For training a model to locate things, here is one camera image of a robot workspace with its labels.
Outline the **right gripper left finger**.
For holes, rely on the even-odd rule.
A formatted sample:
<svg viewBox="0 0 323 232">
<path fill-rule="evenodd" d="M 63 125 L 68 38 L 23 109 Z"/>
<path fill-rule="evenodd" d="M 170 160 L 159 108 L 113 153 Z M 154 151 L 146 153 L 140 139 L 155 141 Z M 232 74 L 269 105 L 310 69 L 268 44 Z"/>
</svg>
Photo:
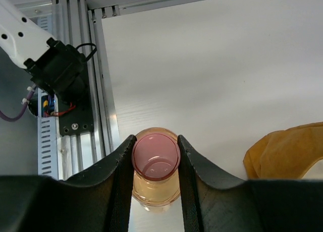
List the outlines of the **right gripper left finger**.
<svg viewBox="0 0 323 232">
<path fill-rule="evenodd" d="M 72 195 L 63 231 L 128 231 L 136 137 L 130 135 L 108 156 L 64 181 Z"/>
</svg>

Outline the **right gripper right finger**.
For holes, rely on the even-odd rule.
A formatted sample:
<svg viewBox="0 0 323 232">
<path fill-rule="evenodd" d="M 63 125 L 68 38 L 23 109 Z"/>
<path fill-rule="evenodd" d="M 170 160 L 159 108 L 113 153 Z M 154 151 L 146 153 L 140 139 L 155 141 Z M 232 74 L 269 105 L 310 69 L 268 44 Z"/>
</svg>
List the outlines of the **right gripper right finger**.
<svg viewBox="0 0 323 232">
<path fill-rule="evenodd" d="M 237 231 L 246 227 L 245 182 L 201 155 L 182 135 L 179 181 L 185 231 Z"/>
</svg>

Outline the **orange bottle pink cap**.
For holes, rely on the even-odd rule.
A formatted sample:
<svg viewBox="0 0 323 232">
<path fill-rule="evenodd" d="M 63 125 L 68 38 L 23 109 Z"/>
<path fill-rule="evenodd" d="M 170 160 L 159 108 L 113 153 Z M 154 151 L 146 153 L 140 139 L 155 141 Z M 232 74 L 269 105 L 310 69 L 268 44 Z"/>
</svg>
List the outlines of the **orange bottle pink cap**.
<svg viewBox="0 0 323 232">
<path fill-rule="evenodd" d="M 180 197 L 178 136 L 165 128 L 140 131 L 132 150 L 132 196 L 146 210 L 167 211 Z"/>
</svg>

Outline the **tan canvas tote bag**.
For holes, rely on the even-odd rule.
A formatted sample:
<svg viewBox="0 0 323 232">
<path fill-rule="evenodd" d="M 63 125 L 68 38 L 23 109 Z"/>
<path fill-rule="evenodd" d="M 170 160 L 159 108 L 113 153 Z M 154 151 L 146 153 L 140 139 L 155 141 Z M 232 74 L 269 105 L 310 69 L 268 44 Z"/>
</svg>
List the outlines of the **tan canvas tote bag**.
<svg viewBox="0 0 323 232">
<path fill-rule="evenodd" d="M 322 179 L 322 122 L 274 131 L 243 159 L 250 179 Z"/>
</svg>

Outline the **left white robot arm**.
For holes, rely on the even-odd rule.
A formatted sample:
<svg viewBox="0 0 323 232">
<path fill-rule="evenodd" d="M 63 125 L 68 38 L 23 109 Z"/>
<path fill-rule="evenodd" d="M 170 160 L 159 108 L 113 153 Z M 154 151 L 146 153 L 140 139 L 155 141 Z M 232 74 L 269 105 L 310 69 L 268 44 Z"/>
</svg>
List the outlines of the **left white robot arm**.
<svg viewBox="0 0 323 232">
<path fill-rule="evenodd" d="M 82 75 L 96 48 L 85 56 L 37 26 L 8 0 L 1 0 L 1 48 L 49 95 L 65 103 L 84 99 L 88 85 Z"/>
</svg>

